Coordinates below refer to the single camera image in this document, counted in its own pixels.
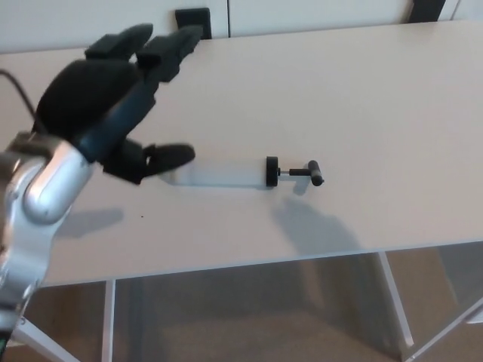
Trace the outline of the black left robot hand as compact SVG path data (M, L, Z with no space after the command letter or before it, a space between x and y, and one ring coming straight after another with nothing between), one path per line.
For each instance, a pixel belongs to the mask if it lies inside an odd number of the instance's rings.
M71 143L103 172L133 184L195 159L187 143L142 144L129 133L155 105L161 83L169 83L201 41L201 26L154 36L151 23L106 34L66 66L38 102L36 127Z

